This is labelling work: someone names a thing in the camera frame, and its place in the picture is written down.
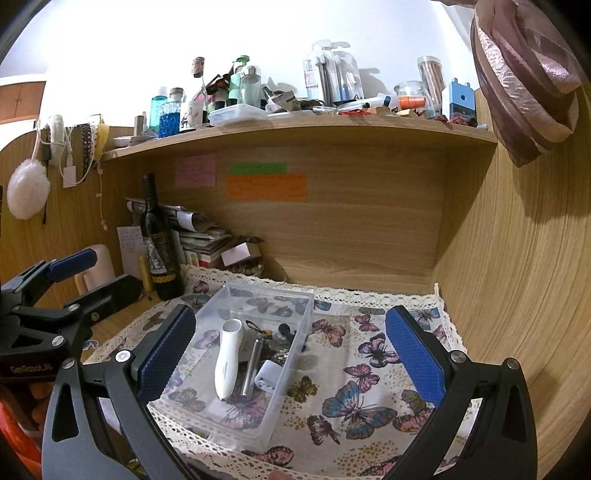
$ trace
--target butterfly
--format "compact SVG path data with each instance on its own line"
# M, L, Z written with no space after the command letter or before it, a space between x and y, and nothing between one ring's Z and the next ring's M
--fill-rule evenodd
M257 297L255 299L248 299L246 301L249 305L253 305L260 313L266 313L269 307L273 306L274 303L267 300L265 297Z
M203 350L204 348L213 348L220 344L220 332L219 330L207 330L203 334L203 338L197 340L193 345L194 348L198 350Z
M191 293L181 297L181 300L189 305L195 313L197 313L210 298L211 295L205 295L204 293Z
M193 293L207 293L209 291L209 285L203 280L199 280L193 285Z
M441 317L436 307L432 309L409 310L408 312L423 330L431 330L431 320Z
M256 397L257 395L247 400L240 398L240 396L235 397L233 393L230 400L228 400L232 408L227 411L227 415L222 419L221 424L235 430L256 429L261 424L267 411L266 407L257 402Z
M160 316L163 314L164 312L161 310L160 312L156 312L154 313L149 319L148 321L145 323L145 325L142 327L142 330L144 332L147 332L148 330L150 330L151 328L154 328L156 325L160 325L163 321L164 318L160 318Z
M316 310L322 310L324 312L328 312L331 307L332 307L332 304L329 301L323 301L323 300L315 300L314 301L314 309L316 309Z
M428 408L427 403L414 390L403 390L400 397L408 403L413 413L396 417L392 425L404 433L417 433L427 423L433 409Z
M306 307L308 306L308 302L309 302L308 299L281 297L281 296L273 297L273 300L288 301L289 303L291 303L295 307L295 311L297 313L299 313L300 315L304 314L304 312L306 311Z
M168 380L168 383L166 384L166 387L164 388L164 393L168 393L171 390L180 387L181 385L183 385L183 380L181 379L181 373L178 371L178 369L174 369L174 372L172 374L172 376L170 377L170 380Z
M127 337L123 337L123 339L115 346L115 348L113 348L111 350L109 355L107 355L107 357L105 358L105 362L108 362L109 360L111 360L117 354L117 352L123 348L126 341L127 341Z
M239 288L230 287L230 295L232 297L254 297L254 293L250 290L240 290Z
M314 445L322 444L324 438L328 436L330 436L337 445L340 445L339 434L333 430L330 422L322 415L310 415L307 423Z
M90 347L92 347L93 349L97 349L99 346L99 342L97 340L87 340L82 344L82 349L83 350L88 350Z
M322 404L325 417L343 417L342 422L349 421L346 435L349 440L369 438L375 429L386 426L396 414L396 410L388 407L363 408L363 402L359 404L359 386L353 380Z
M271 315L276 315L278 317L287 318L287 317L291 317L292 313L294 313L294 311L289 307L279 307L276 311L271 313Z
M243 450L242 453L249 457L253 457L256 460L260 460L261 462L267 462L271 465L282 467L288 465L294 457L294 451L283 445L269 448L265 453L255 453L250 450Z
M437 337L437 340L439 340L441 343L447 340L447 335L445 333L445 330L443 329L443 325L440 325L435 330L433 330L433 335L435 335Z
M386 310L372 309L370 307L359 307L359 313L362 313L363 315L384 315Z
M379 376L371 373L371 367L368 364L359 364L356 367L345 367L343 371L346 374L356 377L358 380L359 391L367 392L372 385L377 385Z
M379 333L369 339L369 342L364 342L357 348L359 353L367 354L370 358L369 364L375 368L383 368L388 364L399 364L401 362L398 354L392 350L386 350L386 336Z
M398 462L401 457L402 455L395 455L392 458L383 461L379 465L367 467L359 474L359 476L384 476L392 469L394 465L396 465L396 462Z
M168 397L177 403L180 403L185 410L191 413L199 413L205 409L205 402L197 399L197 391L193 388L185 388L182 391L177 390L168 394Z
M379 328L371 323L371 315L369 313L357 315L353 318L359 324L360 332L379 332Z
M304 403L308 399L308 395L316 395L317 393L318 387L312 383L308 375L303 376L299 383L287 390L287 396L298 403Z
M322 332L332 346L340 347L343 344L343 335L346 330L342 325L331 325L326 319L312 323L312 333Z

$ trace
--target metal tool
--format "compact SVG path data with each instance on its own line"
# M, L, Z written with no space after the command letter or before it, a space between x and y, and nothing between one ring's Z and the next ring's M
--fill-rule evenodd
M248 360L248 366L246 367L246 375L242 388L240 389L240 396L247 400L252 398L252 390L254 388L254 377L258 366L259 359L261 358L262 347L265 343L263 336L257 336L254 344L252 345L251 357Z

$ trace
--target orange cap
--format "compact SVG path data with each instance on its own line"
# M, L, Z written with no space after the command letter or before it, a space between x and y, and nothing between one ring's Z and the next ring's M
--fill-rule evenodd
M425 97L398 97L401 110L422 108L427 103Z

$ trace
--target hanging fabric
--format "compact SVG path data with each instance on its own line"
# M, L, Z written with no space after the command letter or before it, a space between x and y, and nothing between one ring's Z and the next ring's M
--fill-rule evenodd
M521 167L566 140L586 76L556 27L530 0L444 0L474 5L470 32L480 89L495 131Z

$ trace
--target clear packaging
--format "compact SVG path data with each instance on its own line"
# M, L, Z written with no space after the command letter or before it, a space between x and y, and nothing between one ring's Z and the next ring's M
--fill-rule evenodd
M322 100L327 106L334 102L363 98L357 61L349 52L347 42L318 40L304 60L304 80L309 99Z
M418 71L421 74L421 80L427 88L427 94L433 104L436 115L441 115L441 95L446 87L443 81L443 69L441 60L437 57L419 57L417 59Z
M239 103L214 110L209 114L209 123L217 127L219 125L227 125L246 120L263 120L265 118L267 118L267 114L260 108L248 105L247 103Z
M196 313L195 336L179 364L184 362L183 371L188 373L169 382L173 386L167 387L153 406L185 428L226 448L265 452L310 331L313 304L314 296L309 293L225 285ZM292 333L297 332L272 394L255 387L250 400L240 398L243 374L239 374L230 400L218 399L214 370L220 347L216 339L228 319L239 319L245 327L241 362L249 359L256 338L256 331L247 326L247 320L262 330L277 332L279 325L286 323Z

